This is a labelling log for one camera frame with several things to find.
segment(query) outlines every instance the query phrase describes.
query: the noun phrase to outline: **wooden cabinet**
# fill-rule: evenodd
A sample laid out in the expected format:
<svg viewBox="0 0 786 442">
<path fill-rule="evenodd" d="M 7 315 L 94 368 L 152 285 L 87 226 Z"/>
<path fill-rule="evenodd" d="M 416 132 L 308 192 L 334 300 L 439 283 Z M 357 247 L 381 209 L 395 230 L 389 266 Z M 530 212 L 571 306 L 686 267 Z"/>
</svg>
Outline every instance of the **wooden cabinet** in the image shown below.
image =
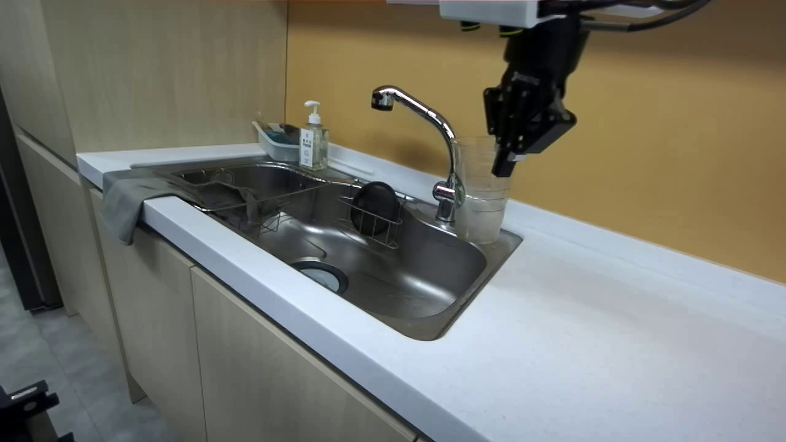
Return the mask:
<svg viewBox="0 0 786 442">
<path fill-rule="evenodd" d="M 17 144 L 65 304 L 69 311 L 76 311 L 100 345 L 120 361 L 87 190 L 69 164 L 35 139 L 20 136 Z"/>
<path fill-rule="evenodd" d="M 416 434 L 194 267 L 209 439 L 402 442 Z"/>
<path fill-rule="evenodd" d="M 203 411 L 192 300 L 192 261 L 137 229 L 133 246 L 105 230 L 92 192 L 128 372 L 187 442 L 201 442 Z"/>
<path fill-rule="evenodd" d="M 250 143 L 282 120 L 284 0 L 2 0 L 17 128 L 79 150 Z"/>
</svg>

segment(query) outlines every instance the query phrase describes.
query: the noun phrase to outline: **kitchen sink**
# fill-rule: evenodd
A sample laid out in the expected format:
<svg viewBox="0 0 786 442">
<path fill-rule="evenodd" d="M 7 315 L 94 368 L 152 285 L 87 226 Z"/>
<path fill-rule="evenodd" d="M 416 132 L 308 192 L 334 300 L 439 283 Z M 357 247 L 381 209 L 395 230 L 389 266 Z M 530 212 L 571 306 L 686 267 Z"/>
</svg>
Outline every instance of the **kitchen sink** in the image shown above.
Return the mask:
<svg viewBox="0 0 786 442">
<path fill-rule="evenodd" d="M 157 170 L 192 202 L 413 339 L 438 339 L 521 242 L 475 246 L 435 226 L 433 203 L 395 194 L 395 215 L 357 203 L 364 181 L 261 159 Z"/>
</svg>

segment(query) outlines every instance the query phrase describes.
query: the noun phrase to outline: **cloth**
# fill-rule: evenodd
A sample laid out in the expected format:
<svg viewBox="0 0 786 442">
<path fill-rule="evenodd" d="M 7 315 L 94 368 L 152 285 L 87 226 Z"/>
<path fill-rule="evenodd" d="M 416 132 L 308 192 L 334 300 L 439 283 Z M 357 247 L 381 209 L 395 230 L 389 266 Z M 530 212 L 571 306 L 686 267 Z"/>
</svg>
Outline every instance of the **cloth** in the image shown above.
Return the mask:
<svg viewBox="0 0 786 442">
<path fill-rule="evenodd" d="M 143 218 L 146 199 L 155 197 L 185 197 L 182 190 L 171 186 L 170 180 L 155 171 L 128 170 L 110 171 L 103 177 L 103 220 L 114 235 L 126 246 L 133 242 L 133 230 Z"/>
</svg>

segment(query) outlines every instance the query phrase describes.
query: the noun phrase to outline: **floor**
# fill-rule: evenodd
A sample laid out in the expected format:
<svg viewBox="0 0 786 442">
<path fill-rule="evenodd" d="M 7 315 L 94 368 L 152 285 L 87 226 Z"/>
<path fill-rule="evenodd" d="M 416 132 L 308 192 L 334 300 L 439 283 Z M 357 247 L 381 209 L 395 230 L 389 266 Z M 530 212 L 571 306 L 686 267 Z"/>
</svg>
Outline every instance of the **floor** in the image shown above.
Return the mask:
<svg viewBox="0 0 786 442">
<path fill-rule="evenodd" d="M 170 427 L 143 401 L 128 401 L 120 368 L 98 349 L 79 316 L 23 310 L 0 247 L 0 385 L 6 392 L 46 381 L 58 395 L 50 411 L 58 434 L 76 442 L 170 442 Z"/>
</svg>

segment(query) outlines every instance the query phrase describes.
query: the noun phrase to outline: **sink drain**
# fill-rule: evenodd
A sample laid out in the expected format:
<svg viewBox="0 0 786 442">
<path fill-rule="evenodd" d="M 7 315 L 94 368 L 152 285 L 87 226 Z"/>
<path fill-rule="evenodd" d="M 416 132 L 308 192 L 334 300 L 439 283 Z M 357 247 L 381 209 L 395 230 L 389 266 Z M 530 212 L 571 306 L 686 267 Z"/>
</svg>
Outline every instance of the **sink drain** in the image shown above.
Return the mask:
<svg viewBox="0 0 786 442">
<path fill-rule="evenodd" d="M 325 262 L 293 262 L 293 267 L 332 293 L 341 295 L 349 287 L 349 278 L 340 267 Z"/>
</svg>

